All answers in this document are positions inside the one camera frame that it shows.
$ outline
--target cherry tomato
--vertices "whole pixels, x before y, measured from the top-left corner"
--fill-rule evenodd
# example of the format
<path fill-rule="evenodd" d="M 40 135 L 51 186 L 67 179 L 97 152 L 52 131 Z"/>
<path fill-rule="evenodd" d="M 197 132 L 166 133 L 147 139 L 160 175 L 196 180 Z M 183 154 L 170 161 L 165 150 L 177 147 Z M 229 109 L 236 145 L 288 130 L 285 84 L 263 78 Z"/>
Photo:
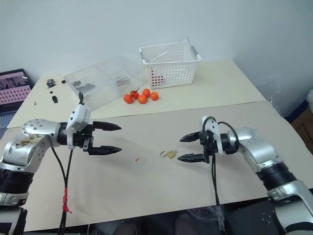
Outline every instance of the cherry tomato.
<path fill-rule="evenodd" d="M 150 90 L 149 89 L 144 89 L 143 91 L 142 91 L 142 94 L 144 94 L 147 98 L 149 98 L 149 96 L 150 96 Z"/>
<path fill-rule="evenodd" d="M 131 104 L 134 100 L 130 94 L 126 94 L 126 95 L 124 95 L 124 101 L 128 104 Z"/>
<path fill-rule="evenodd" d="M 147 103 L 147 97 L 142 94 L 138 97 L 138 101 L 140 104 L 145 104 L 145 103 Z"/>
<path fill-rule="evenodd" d="M 158 93 L 157 93 L 157 92 L 152 92 L 152 93 L 151 93 L 151 99 L 152 99 L 153 101 L 158 100 Z"/>
<path fill-rule="evenodd" d="M 130 93 L 134 99 L 138 99 L 139 93 L 137 91 L 131 91 Z"/>

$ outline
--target cardboard box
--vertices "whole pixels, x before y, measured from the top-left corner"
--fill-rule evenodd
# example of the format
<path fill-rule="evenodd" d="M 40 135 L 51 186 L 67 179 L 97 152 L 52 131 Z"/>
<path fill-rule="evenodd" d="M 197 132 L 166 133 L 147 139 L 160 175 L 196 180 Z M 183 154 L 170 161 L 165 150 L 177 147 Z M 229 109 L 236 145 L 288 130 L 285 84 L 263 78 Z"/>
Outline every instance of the cardboard box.
<path fill-rule="evenodd" d="M 297 117 L 291 125 L 302 138 L 308 150 L 313 154 L 313 114 L 310 108 Z"/>

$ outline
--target robotic arm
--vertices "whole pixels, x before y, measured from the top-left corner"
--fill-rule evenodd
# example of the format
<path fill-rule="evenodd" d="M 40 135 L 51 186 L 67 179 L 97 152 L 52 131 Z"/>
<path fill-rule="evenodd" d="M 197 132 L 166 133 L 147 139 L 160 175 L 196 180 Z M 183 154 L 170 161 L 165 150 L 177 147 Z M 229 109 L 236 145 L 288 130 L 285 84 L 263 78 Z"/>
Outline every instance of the robotic arm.
<path fill-rule="evenodd" d="M 220 134 L 215 119 L 204 116 L 200 131 L 186 135 L 180 141 L 198 139 L 203 145 L 203 154 L 186 154 L 179 157 L 179 160 L 209 163 L 209 156 L 216 153 L 240 152 L 253 172 L 263 181 L 268 196 L 275 204 L 275 215 L 279 222 L 277 226 L 290 234 L 298 234 L 294 231 L 313 231 L 313 195 L 288 170 L 273 146 L 262 139 L 257 130 L 242 127 Z"/>
<path fill-rule="evenodd" d="M 121 128 L 108 122 L 89 124 L 89 119 L 90 111 L 84 106 L 80 94 L 80 103 L 67 123 L 30 120 L 5 146 L 0 159 L 0 234 L 23 232 L 27 211 L 19 206 L 26 203 L 29 186 L 48 148 L 67 145 L 73 149 L 77 146 L 89 155 L 108 155 L 122 150 L 114 146 L 93 147 L 92 132 L 95 129 L 113 131 Z"/>

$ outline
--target beige table surface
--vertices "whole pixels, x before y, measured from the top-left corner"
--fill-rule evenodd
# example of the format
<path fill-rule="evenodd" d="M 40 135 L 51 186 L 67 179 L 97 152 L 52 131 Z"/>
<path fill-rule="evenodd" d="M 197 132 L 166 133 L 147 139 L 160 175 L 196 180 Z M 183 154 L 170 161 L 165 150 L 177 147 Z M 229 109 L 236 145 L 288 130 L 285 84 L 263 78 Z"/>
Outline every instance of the beige table surface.
<path fill-rule="evenodd" d="M 53 78 L 56 86 L 47 89 L 47 79 Z M 67 121 L 68 115 L 78 103 L 78 97 L 67 84 L 62 84 L 63 76 L 44 76 L 15 114 L 8 128 L 19 127 L 25 121 L 44 118 L 50 121 Z M 105 105 L 91 114 L 91 119 L 111 118 L 139 114 L 151 114 L 185 109 L 217 107 L 265 100 L 249 79 L 232 61 L 200 63 L 194 82 L 187 86 L 155 89 L 160 100 L 149 100 L 142 105 L 138 102 L 126 104 L 123 98 Z M 52 96 L 58 98 L 54 104 Z"/>
<path fill-rule="evenodd" d="M 313 188 L 311 153 L 267 101 L 107 118 L 103 120 L 118 124 L 122 130 L 96 131 L 94 145 L 113 145 L 123 150 L 108 156 L 89 156 L 79 148 L 74 150 L 68 183 L 68 206 L 73 214 L 68 214 L 67 226 L 214 205 L 211 165 L 159 157 L 161 151 L 170 149 L 177 149 L 178 155 L 201 153 L 199 142 L 180 143 L 179 139 L 197 131 L 203 115 L 233 127 L 257 128 L 295 176 Z M 18 132 L 18 128 L 9 129 L 0 141 L 0 149 Z M 56 151 L 65 164 L 67 147 Z M 240 154 L 217 158 L 217 184 L 221 203 L 266 196 L 262 182 Z M 26 231 L 59 227 L 63 187 L 61 171 L 49 149 L 29 189 Z"/>

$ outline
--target red tape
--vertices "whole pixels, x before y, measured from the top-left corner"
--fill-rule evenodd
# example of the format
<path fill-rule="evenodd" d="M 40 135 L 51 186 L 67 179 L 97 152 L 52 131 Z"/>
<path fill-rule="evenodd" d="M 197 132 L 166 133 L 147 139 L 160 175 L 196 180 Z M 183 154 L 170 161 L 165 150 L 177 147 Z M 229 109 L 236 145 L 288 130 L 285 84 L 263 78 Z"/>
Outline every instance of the red tape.
<path fill-rule="evenodd" d="M 67 188 L 64 189 L 64 196 L 63 196 L 63 211 L 72 213 L 67 206 Z"/>

